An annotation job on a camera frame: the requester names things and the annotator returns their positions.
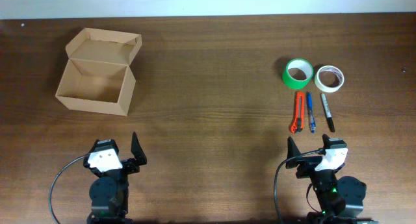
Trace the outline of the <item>blue ballpoint pen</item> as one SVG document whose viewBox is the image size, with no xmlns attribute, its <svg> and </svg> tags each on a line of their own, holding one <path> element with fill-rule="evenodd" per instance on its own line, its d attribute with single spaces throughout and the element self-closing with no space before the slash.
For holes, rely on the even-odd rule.
<svg viewBox="0 0 416 224">
<path fill-rule="evenodd" d="M 316 130 L 316 123 L 313 115 L 313 100 L 310 92 L 307 92 L 307 109 L 309 115 L 309 128 L 311 133 L 314 133 Z"/>
</svg>

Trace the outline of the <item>black grey permanent marker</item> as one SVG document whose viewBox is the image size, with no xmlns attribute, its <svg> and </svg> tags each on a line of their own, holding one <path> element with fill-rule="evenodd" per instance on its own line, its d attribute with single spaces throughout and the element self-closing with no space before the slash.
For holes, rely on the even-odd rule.
<svg viewBox="0 0 416 224">
<path fill-rule="evenodd" d="M 323 107 L 324 107 L 328 127 L 329 127 L 331 132 L 335 132 L 335 126 L 334 126 L 334 123 L 333 123 L 332 114 L 330 112 L 326 96 L 323 93 L 320 96 L 321 96 L 322 104 L 323 104 Z"/>
</svg>

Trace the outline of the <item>orange utility knife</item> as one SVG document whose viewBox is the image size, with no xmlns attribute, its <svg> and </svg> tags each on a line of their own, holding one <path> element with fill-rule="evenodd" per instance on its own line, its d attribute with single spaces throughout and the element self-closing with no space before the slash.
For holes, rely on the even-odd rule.
<svg viewBox="0 0 416 224">
<path fill-rule="evenodd" d="M 304 128 L 304 110 L 306 95 L 304 92 L 297 91 L 295 96 L 294 118 L 290 127 L 290 131 L 294 134 L 299 133 Z"/>
</svg>

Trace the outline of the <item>white masking tape roll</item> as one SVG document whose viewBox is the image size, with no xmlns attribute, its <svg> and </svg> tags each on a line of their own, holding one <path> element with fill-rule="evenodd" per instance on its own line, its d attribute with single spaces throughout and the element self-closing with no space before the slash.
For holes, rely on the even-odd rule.
<svg viewBox="0 0 416 224">
<path fill-rule="evenodd" d="M 321 81 L 320 74 L 325 72 L 325 71 L 328 71 L 328 72 L 333 73 L 335 75 L 335 77 L 339 81 L 337 86 L 335 86 L 335 87 L 327 86 Z M 343 86 L 344 82 L 345 82 L 345 76 L 344 76 L 343 72 L 335 66 L 330 66 L 330 65 L 322 66 L 321 68 L 318 69 L 318 71 L 315 75 L 315 85 L 316 85 L 316 87 L 319 90 L 321 90 L 323 92 L 327 92 L 327 93 L 333 93 L 333 92 L 338 91 L 339 88 Z"/>
</svg>

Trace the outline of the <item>green tape roll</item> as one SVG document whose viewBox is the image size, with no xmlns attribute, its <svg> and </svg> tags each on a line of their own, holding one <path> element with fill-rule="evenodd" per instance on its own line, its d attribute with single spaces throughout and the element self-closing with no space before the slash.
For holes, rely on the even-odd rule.
<svg viewBox="0 0 416 224">
<path fill-rule="evenodd" d="M 303 71 L 305 79 L 299 80 L 292 77 L 289 73 L 290 69 L 299 69 Z M 282 74 L 282 80 L 286 86 L 289 88 L 299 90 L 304 88 L 314 75 L 314 69 L 310 62 L 304 60 L 303 58 L 294 58 L 290 60 L 285 66 L 284 72 Z"/>
</svg>

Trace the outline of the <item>brown cardboard box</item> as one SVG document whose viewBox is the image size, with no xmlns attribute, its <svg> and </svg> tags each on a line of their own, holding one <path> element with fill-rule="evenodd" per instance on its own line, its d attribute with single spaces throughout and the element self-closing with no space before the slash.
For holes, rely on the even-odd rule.
<svg viewBox="0 0 416 224">
<path fill-rule="evenodd" d="M 55 97 L 68 109 L 127 116 L 136 79 L 130 65 L 140 34 L 84 28 L 67 45 Z"/>
</svg>

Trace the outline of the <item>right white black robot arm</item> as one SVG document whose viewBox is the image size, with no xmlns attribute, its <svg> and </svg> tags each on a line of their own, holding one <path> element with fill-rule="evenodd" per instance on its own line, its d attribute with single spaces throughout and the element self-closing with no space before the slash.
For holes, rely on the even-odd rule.
<svg viewBox="0 0 416 224">
<path fill-rule="evenodd" d="M 294 140 L 287 139 L 287 169 L 295 168 L 298 179 L 309 179 L 308 190 L 317 196 L 320 210 L 309 212 L 307 223 L 376 223 L 373 219 L 359 219 L 367 185 L 355 177 L 338 179 L 335 174 L 345 165 L 347 144 L 340 138 L 322 135 L 323 147 L 301 153 Z"/>
</svg>

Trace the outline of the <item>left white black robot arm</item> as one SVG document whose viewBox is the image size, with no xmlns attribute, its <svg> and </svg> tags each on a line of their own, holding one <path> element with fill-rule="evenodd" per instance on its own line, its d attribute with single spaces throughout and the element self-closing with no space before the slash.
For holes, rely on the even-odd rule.
<svg viewBox="0 0 416 224">
<path fill-rule="evenodd" d="M 139 144 L 138 136 L 132 133 L 132 158 L 120 160 L 119 148 L 115 140 L 96 140 L 83 160 L 97 179 L 89 189 L 91 213 L 87 223 L 133 223 L 128 214 L 129 180 L 128 176 L 140 171 L 147 164 L 147 158 Z"/>
</svg>

